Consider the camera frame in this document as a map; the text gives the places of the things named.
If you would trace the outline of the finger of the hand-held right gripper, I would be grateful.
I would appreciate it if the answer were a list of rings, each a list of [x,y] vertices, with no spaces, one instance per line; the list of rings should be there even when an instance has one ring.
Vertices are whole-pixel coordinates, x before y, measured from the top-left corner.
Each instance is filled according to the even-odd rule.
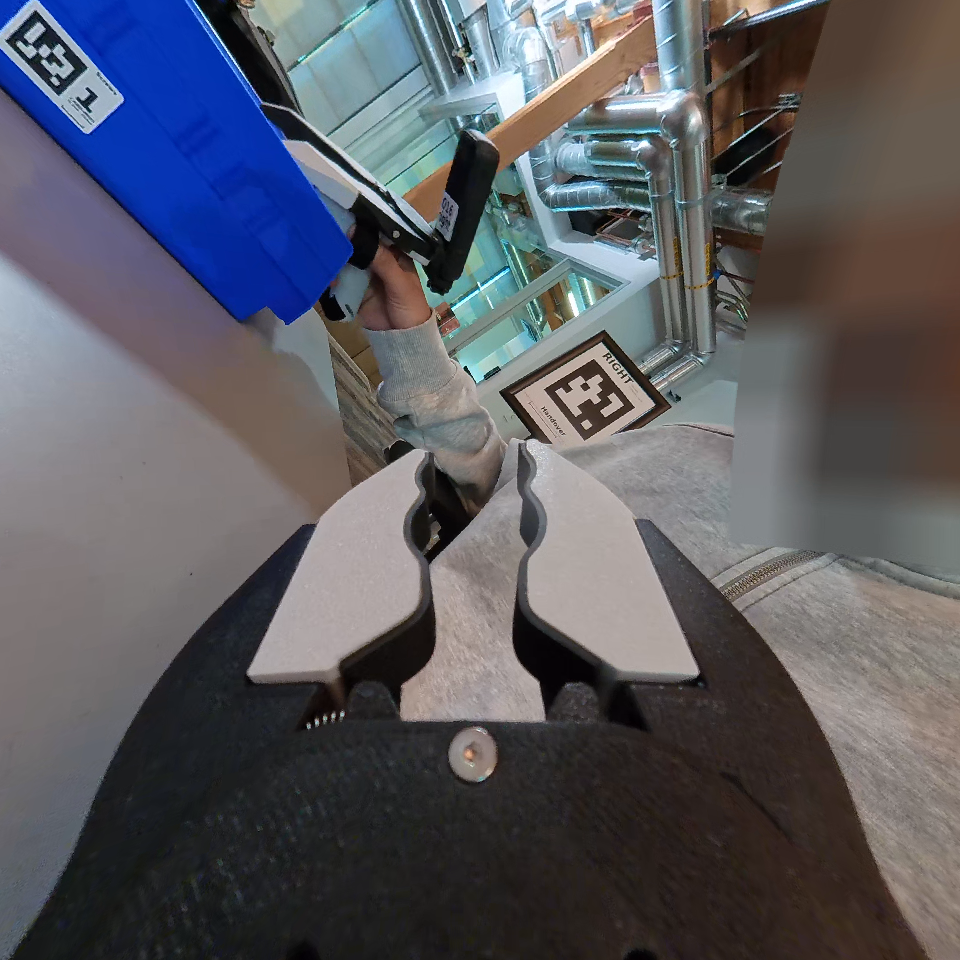
[[[289,153],[345,234],[354,231],[360,190],[356,181],[311,144],[289,140]]]

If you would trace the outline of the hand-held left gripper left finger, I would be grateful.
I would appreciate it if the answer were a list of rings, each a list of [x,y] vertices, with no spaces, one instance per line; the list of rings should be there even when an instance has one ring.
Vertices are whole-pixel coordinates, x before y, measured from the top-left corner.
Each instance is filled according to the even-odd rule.
[[[318,520],[247,667],[256,685],[402,685],[429,661],[434,457],[409,452]]]

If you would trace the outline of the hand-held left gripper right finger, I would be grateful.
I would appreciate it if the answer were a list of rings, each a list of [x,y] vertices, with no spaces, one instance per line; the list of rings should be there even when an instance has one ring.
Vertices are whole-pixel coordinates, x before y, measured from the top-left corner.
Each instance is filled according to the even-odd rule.
[[[678,684],[700,670],[633,513],[536,440],[517,455],[518,605],[527,622],[613,683]]]

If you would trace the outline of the blue labelled plastic bin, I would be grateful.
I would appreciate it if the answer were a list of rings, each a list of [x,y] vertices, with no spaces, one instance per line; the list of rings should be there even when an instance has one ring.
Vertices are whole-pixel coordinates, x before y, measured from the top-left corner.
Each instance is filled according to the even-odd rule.
[[[318,303],[352,245],[195,2],[1,21],[2,88],[234,319]]]

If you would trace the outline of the person's right hand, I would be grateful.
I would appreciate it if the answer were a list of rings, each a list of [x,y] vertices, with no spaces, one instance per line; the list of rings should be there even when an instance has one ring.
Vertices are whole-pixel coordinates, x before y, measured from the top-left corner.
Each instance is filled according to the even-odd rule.
[[[415,261],[395,246],[378,246],[358,312],[367,331],[413,330],[433,318]]]

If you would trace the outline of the black office chair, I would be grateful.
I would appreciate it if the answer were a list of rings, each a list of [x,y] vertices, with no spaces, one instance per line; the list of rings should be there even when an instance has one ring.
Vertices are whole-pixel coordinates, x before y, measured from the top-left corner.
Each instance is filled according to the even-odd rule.
[[[396,440],[384,450],[387,466],[377,478],[377,535],[383,567],[415,574],[467,528],[472,517],[433,452]]]

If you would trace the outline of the wooden beam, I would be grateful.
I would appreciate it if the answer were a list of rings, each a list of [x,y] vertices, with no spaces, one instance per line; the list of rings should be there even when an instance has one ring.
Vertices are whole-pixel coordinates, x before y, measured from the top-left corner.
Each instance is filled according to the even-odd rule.
[[[488,139],[502,171],[593,103],[610,96],[657,54],[654,20],[647,17],[606,42],[532,102],[506,117]]]

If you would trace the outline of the framed marker board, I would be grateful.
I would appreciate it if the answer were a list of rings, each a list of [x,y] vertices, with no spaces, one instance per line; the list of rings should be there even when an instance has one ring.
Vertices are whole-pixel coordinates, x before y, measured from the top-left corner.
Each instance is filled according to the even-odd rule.
[[[533,439],[571,449],[642,428],[668,400],[606,332],[500,392]]]

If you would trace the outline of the person's grey hoodie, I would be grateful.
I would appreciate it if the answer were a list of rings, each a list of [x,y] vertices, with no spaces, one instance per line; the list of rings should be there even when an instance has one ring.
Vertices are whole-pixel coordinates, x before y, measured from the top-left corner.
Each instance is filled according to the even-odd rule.
[[[479,516],[433,565],[437,646],[402,692],[414,720],[535,722],[543,696],[514,652],[525,544],[518,444],[430,428],[432,450]],[[959,954],[958,575],[822,555],[772,574],[786,548],[729,539],[734,436],[646,427],[565,457],[650,520],[715,587],[750,573],[734,606],[774,650],[836,755],[870,846],[931,958]]]

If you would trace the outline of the silver duct pipes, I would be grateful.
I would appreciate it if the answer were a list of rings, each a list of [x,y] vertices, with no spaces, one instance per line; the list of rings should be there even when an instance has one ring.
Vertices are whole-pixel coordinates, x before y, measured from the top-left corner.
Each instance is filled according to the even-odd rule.
[[[652,8],[660,90],[602,100],[568,124],[573,134],[612,140],[555,147],[558,126],[552,126],[529,159],[547,210],[650,210],[665,337],[639,368],[655,390],[667,393],[716,352],[714,212],[729,214],[727,230],[738,216],[742,228],[761,234],[770,202],[714,187],[703,2],[653,2]]]

